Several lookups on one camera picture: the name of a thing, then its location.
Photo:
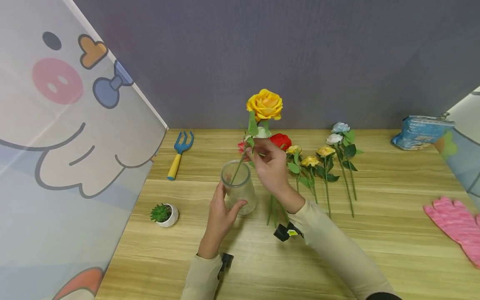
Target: small yellow rose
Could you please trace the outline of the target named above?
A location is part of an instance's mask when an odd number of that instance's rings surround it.
[[[298,151],[299,154],[301,153],[301,148],[299,146],[290,146],[287,149],[288,154],[295,154],[295,152],[297,152],[297,151]]]
[[[258,94],[253,95],[247,101],[247,110],[255,112],[255,119],[269,120],[271,118],[280,120],[283,103],[279,95],[262,89]]]
[[[313,156],[307,156],[304,160],[302,160],[300,163],[302,164],[302,166],[311,166],[311,167],[315,167],[320,161],[316,158],[316,157],[313,157]]]
[[[335,149],[329,146],[325,146],[317,150],[317,154],[321,157],[327,157],[332,153],[335,153]]]

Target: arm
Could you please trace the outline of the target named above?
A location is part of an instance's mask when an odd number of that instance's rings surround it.
[[[218,249],[245,204],[245,200],[238,201],[228,211],[225,207],[225,187],[222,183],[217,185],[210,202],[207,228],[188,271],[180,300],[213,300],[218,286],[218,272],[222,267]]]
[[[323,258],[359,300],[382,299],[379,292],[392,294],[380,268],[347,237],[320,208],[305,201],[288,183],[286,154],[266,139],[255,139],[255,147],[246,149],[262,184],[287,209],[293,225],[305,242]]]

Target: person's left hand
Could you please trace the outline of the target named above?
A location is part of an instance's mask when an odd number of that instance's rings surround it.
[[[205,230],[197,253],[198,256],[205,259],[213,259],[218,255],[220,243],[230,232],[240,209],[247,204],[246,200],[240,200],[233,205],[232,209],[227,210],[225,206],[225,193],[225,186],[220,182],[216,186],[215,193],[210,202],[207,229]]]

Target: yellow handle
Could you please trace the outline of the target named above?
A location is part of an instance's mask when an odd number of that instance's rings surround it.
[[[180,165],[180,158],[181,158],[181,154],[177,153],[177,155],[173,159],[173,163],[172,163],[172,166],[170,167],[170,171],[168,171],[168,176],[167,176],[168,180],[175,180],[175,177],[177,175],[177,171]]]

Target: garden fork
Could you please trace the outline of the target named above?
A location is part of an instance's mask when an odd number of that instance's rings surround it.
[[[185,138],[183,139],[183,143],[181,143],[181,144],[179,143],[180,138],[182,136],[182,132],[180,132],[179,138],[175,142],[175,146],[173,146],[173,148],[178,153],[175,156],[175,158],[173,159],[173,163],[172,163],[172,166],[170,167],[170,171],[168,171],[168,176],[167,176],[168,180],[175,180],[175,177],[177,175],[177,171],[178,171],[179,165],[180,165],[181,154],[183,153],[183,151],[187,151],[188,149],[190,149],[192,147],[193,133],[190,131],[190,136],[192,137],[192,140],[190,141],[189,144],[187,144],[187,137],[188,136],[187,136],[187,133],[185,131],[183,132],[183,135],[185,136]]]

